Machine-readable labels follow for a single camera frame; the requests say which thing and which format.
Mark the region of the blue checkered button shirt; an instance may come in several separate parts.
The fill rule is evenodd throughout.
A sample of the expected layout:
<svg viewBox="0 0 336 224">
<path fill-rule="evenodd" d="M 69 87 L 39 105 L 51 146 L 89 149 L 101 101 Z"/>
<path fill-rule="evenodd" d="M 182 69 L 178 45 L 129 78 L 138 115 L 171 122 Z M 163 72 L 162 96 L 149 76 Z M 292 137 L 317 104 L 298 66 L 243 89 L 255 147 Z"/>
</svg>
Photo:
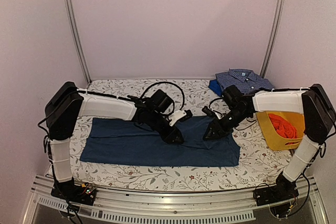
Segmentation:
<svg viewBox="0 0 336 224">
<path fill-rule="evenodd" d="M 216 73 L 215 77 L 222 91 L 229 86 L 235 86 L 243 94 L 259 89 L 274 88 L 268 79 L 249 69 L 229 69 L 226 72 Z"/>
</svg>

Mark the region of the grey blue garment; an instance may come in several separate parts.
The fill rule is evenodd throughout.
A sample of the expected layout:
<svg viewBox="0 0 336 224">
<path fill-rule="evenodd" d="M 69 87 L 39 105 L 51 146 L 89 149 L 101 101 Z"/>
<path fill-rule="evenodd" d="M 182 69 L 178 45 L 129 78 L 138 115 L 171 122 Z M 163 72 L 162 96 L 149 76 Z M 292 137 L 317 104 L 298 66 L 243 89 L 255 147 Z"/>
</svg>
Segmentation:
<svg viewBox="0 0 336 224">
<path fill-rule="evenodd" d="M 136 127 L 120 119 L 92 120 L 92 127 L 80 161 L 131 166 L 234 167 L 239 164 L 240 147 L 231 135 L 204 141 L 211 118 L 195 116 L 178 122 L 183 144 L 165 143 L 158 132 Z"/>
</svg>

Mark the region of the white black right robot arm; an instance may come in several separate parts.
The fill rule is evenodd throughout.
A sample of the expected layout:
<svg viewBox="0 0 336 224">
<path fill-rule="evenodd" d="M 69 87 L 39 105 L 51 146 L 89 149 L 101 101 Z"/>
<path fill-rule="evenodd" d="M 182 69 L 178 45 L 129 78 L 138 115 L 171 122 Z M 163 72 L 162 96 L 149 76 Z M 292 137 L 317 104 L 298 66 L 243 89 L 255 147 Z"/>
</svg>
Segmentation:
<svg viewBox="0 0 336 224">
<path fill-rule="evenodd" d="M 212 117 L 203 139 L 218 140 L 229 135 L 247 117 L 257 116 L 267 145 L 274 151 L 295 148 L 271 190 L 276 201 L 291 194 L 292 186 L 309 166 L 318 150 L 334 134 L 335 109 L 320 84 L 299 89 L 261 89 L 243 94 L 232 85 L 222 93 L 230 112 L 219 116 L 208 107 L 202 110 Z"/>
</svg>

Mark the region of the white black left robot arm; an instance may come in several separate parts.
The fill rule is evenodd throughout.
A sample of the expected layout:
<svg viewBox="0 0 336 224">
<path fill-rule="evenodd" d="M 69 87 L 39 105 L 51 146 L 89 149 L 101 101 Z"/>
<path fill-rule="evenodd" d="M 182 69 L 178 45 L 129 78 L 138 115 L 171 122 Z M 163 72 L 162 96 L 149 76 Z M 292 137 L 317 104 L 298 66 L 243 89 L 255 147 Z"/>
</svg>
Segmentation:
<svg viewBox="0 0 336 224">
<path fill-rule="evenodd" d="M 50 139 L 51 163 L 57 190 L 67 200 L 78 195 L 73 185 L 70 163 L 70 139 L 77 121 L 83 116 L 119 119 L 144 124 L 157 132 L 168 144 L 182 144 L 182 133 L 175 126 L 188 112 L 183 109 L 167 113 L 173 104 L 164 91 L 157 90 L 150 97 L 118 97 L 77 88 L 73 82 L 65 82 L 45 107 L 45 122 Z"/>
</svg>

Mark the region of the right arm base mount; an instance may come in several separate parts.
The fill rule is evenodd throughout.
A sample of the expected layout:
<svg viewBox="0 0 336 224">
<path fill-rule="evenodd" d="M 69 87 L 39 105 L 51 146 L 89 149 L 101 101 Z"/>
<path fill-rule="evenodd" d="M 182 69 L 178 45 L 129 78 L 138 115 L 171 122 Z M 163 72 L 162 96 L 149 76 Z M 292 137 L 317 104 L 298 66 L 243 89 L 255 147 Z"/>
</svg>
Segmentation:
<svg viewBox="0 0 336 224">
<path fill-rule="evenodd" d="M 278 218 L 287 218 L 298 200 L 298 190 L 296 182 L 290 182 L 285 179 L 282 174 L 276 179 L 276 183 L 272 186 L 261 183 L 254 192 L 253 198 L 257 206 L 264 206 L 286 201 L 284 204 L 276 205 L 270 208 L 271 214 Z"/>
</svg>

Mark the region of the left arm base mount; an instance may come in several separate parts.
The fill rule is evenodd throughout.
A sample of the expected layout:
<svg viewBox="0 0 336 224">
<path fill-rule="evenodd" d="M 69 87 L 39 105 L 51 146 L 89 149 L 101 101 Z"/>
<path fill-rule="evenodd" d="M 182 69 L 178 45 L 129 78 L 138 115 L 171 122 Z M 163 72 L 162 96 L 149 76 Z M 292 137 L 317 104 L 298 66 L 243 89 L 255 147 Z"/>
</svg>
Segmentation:
<svg viewBox="0 0 336 224">
<path fill-rule="evenodd" d="M 93 206 L 96 193 L 96 187 L 93 184 L 76 185 L 73 179 L 62 183 L 55 181 L 51 191 L 53 197 L 89 206 Z"/>
</svg>

